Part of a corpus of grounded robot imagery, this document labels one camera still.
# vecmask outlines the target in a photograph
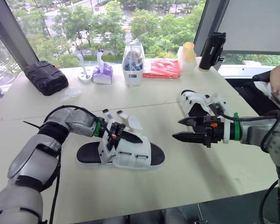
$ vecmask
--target black case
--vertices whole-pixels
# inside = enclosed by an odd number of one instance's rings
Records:
[[[37,62],[27,67],[25,75],[45,96],[50,96],[69,85],[65,75],[47,61]]]

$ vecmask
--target green foliage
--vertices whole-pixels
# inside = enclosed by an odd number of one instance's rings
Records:
[[[105,34],[106,32],[111,33],[110,39],[103,38],[104,42],[109,42],[106,46],[108,49],[111,49],[114,52],[115,61],[119,62],[120,56],[123,55],[124,47],[125,47],[125,31],[122,29],[122,16],[123,12],[120,8],[119,1],[110,1],[105,9],[107,13],[100,16],[98,29],[101,34]]]
[[[44,38],[42,35],[28,37],[39,60],[46,60],[59,68],[79,67],[80,61],[71,55],[70,44],[63,37]]]
[[[87,34],[92,32],[93,12],[89,8],[77,6],[72,10],[69,7],[60,7],[59,12],[53,25],[53,29],[58,35],[62,36],[64,33],[68,39],[82,39],[82,31]]]
[[[147,10],[136,10],[130,23],[133,38],[139,38],[142,34],[150,37],[158,36],[158,17],[156,13]]]
[[[124,7],[135,6],[138,9],[150,10],[155,0],[120,0],[120,3]]]
[[[84,60],[85,61],[96,61],[97,56],[96,55],[84,55]],[[111,63],[117,62],[115,59],[115,56],[111,53],[108,53],[107,55],[102,55],[102,60],[104,62],[111,62]]]
[[[262,65],[280,65],[280,55],[226,54],[224,64],[244,64],[243,60],[260,62]]]
[[[7,76],[13,77],[15,75],[18,75],[19,72],[21,71],[20,67],[17,65],[17,63],[9,54],[8,50],[2,44],[1,40],[0,40],[0,64],[6,67],[7,70],[4,71],[4,74]]]
[[[47,16],[40,8],[32,8],[30,13],[24,10],[14,12],[14,17],[24,31],[25,35],[36,35],[42,33],[45,37],[50,36],[45,20]]]
[[[179,46],[194,41],[203,9],[200,3],[188,16],[167,14],[160,21],[154,13],[136,10],[130,23],[133,39],[139,38],[146,57],[176,57]]]
[[[84,55],[84,61],[96,61],[97,56],[96,55]]]
[[[102,55],[102,60],[104,62],[116,62],[115,56],[111,53],[109,53],[107,55]]]
[[[60,55],[58,58],[60,68],[80,67],[81,63],[75,55]]]

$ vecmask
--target orange part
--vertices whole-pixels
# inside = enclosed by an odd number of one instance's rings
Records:
[[[211,123],[210,126],[211,127],[218,127],[218,123]]]

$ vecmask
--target human hand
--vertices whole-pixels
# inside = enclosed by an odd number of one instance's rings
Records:
[[[280,83],[279,82],[271,82],[272,85],[272,92],[276,93],[277,95],[280,94]]]

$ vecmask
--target person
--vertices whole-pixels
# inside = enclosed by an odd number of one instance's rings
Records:
[[[259,116],[280,110],[280,104],[272,97],[272,92],[280,95],[280,65],[270,71],[270,82],[248,82],[235,89]]]

